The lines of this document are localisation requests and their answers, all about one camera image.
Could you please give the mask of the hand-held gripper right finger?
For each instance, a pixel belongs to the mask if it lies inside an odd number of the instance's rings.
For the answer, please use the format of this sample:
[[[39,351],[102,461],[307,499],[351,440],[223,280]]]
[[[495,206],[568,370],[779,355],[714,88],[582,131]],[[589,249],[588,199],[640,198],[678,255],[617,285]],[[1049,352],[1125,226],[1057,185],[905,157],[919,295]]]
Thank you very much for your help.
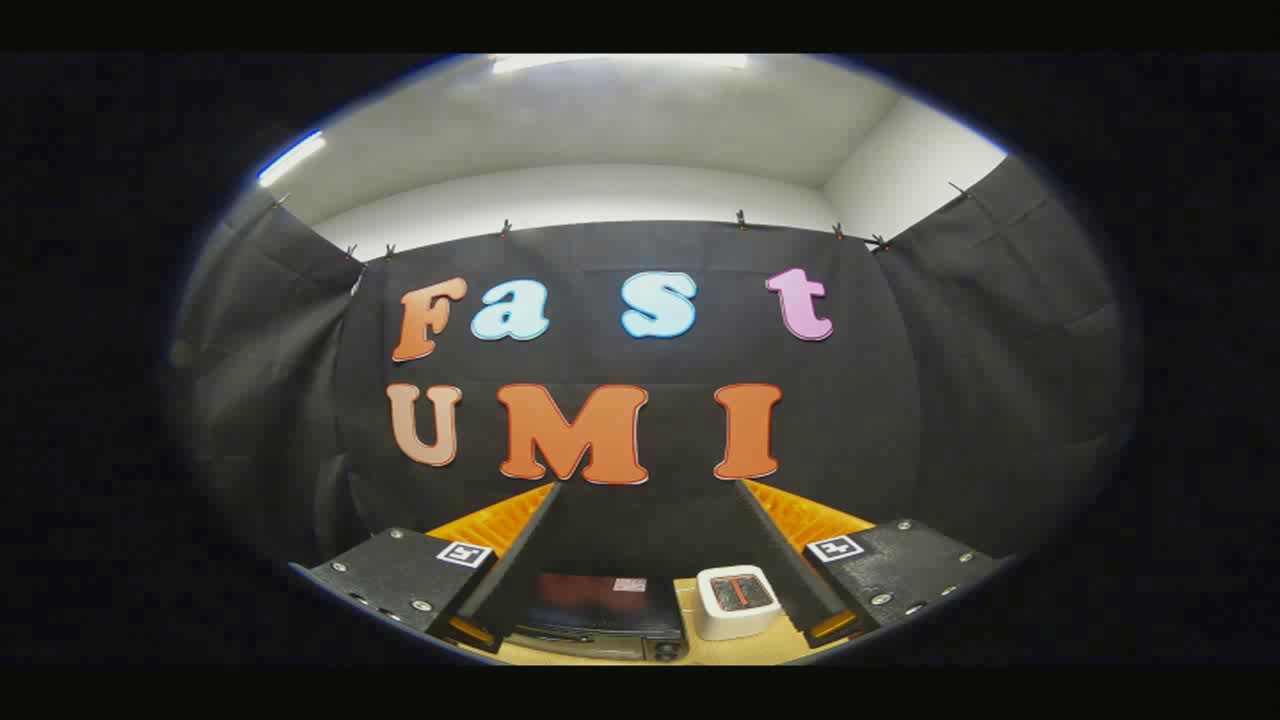
[[[755,480],[733,484],[759,562],[813,650],[909,623],[1012,564],[914,518],[874,524]]]

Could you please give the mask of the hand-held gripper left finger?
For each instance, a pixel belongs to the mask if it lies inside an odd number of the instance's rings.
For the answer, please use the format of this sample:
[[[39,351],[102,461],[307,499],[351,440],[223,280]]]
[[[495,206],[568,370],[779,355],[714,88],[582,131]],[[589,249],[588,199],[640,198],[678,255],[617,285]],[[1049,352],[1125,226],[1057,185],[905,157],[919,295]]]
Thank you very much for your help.
[[[337,556],[291,573],[308,588],[381,626],[442,648],[495,653],[536,584],[530,546],[563,486],[509,498],[506,548],[493,539],[444,539],[390,527]]]

